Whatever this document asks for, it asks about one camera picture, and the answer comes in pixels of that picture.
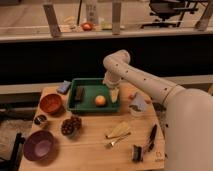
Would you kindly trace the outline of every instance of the small round object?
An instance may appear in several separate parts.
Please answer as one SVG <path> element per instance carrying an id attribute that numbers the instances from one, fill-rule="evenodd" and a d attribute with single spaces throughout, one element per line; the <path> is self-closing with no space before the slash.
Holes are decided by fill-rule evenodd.
<path id="1" fill-rule="evenodd" d="M 95 105 L 100 107 L 100 106 L 105 106 L 106 105 L 106 98 L 103 95 L 98 95 L 95 97 Z"/>
<path id="2" fill-rule="evenodd" d="M 61 96 L 58 94 L 48 94 L 41 99 L 39 106 L 45 113 L 55 114 L 62 106 Z"/>
<path id="3" fill-rule="evenodd" d="M 38 161 L 50 153 L 53 145 L 54 137 L 52 133 L 39 130 L 26 139 L 23 146 L 23 154 L 30 161 Z"/>
<path id="4" fill-rule="evenodd" d="M 90 22 L 85 22 L 81 24 L 81 27 L 84 31 L 91 31 L 93 29 L 93 24 Z"/>
<path id="5" fill-rule="evenodd" d="M 45 126 L 47 123 L 47 117 L 45 115 L 38 115 L 33 120 L 35 125 Z"/>

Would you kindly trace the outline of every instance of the floor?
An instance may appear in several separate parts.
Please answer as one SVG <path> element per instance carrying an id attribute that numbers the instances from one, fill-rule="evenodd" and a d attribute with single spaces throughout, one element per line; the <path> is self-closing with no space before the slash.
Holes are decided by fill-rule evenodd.
<path id="1" fill-rule="evenodd" d="M 60 26 L 76 24 L 79 3 L 76 0 L 52 0 L 56 17 Z M 109 0 L 99 0 L 97 5 L 100 23 L 111 24 L 112 3 Z M 43 9 L 42 0 L 22 0 L 16 6 L 0 6 L 0 35 L 42 34 L 49 33 L 48 23 Z M 186 13 L 181 27 L 194 27 L 200 19 L 206 4 L 199 4 L 199 10 L 194 14 Z M 86 19 L 86 7 L 83 2 L 80 23 Z M 153 22 L 157 16 L 150 15 L 149 0 L 122 1 L 121 25 L 126 30 L 141 30 L 140 26 Z M 179 16 L 169 21 L 177 22 Z"/>

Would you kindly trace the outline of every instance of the banana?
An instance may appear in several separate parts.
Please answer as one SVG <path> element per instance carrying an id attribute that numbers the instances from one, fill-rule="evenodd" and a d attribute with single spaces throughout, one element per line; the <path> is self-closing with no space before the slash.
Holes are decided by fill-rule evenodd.
<path id="1" fill-rule="evenodd" d="M 116 138 L 130 133 L 130 126 L 127 122 L 121 122 L 115 126 L 112 131 L 106 135 L 106 138 Z"/>

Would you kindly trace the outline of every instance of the chair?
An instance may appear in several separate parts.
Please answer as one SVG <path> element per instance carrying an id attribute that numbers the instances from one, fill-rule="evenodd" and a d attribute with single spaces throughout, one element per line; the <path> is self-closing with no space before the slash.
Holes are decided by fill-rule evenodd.
<path id="1" fill-rule="evenodd" d="M 5 171 L 14 171 L 16 167 L 17 154 L 19 151 L 19 145 L 24 144 L 25 138 L 22 137 L 21 133 L 16 134 L 13 150 L 9 160 L 0 157 L 0 169 Z"/>
<path id="2" fill-rule="evenodd" d="M 185 12 L 194 12 L 198 10 L 195 7 L 186 7 L 186 0 L 150 0 L 149 6 L 153 11 L 150 15 L 158 16 L 161 21 L 156 19 L 153 23 L 143 24 L 141 28 L 145 26 L 178 27 L 179 25 L 177 25 L 177 23 L 166 22 L 166 20 Z"/>

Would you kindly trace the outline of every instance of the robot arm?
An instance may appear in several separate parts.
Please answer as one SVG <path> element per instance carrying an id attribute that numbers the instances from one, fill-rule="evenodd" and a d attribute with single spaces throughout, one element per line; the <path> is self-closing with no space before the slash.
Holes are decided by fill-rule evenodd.
<path id="1" fill-rule="evenodd" d="M 114 88 L 123 78 L 149 94 L 165 107 L 170 98 L 179 91 L 184 90 L 180 85 L 130 66 L 129 62 L 130 56 L 126 50 L 120 50 L 105 57 L 103 63 L 107 72 L 103 82 L 109 88 Z"/>
<path id="2" fill-rule="evenodd" d="M 128 65 L 121 50 L 104 59 L 104 83 L 116 87 L 129 81 L 166 107 L 165 171 L 213 170 L 213 98 L 199 89 L 185 89 Z"/>

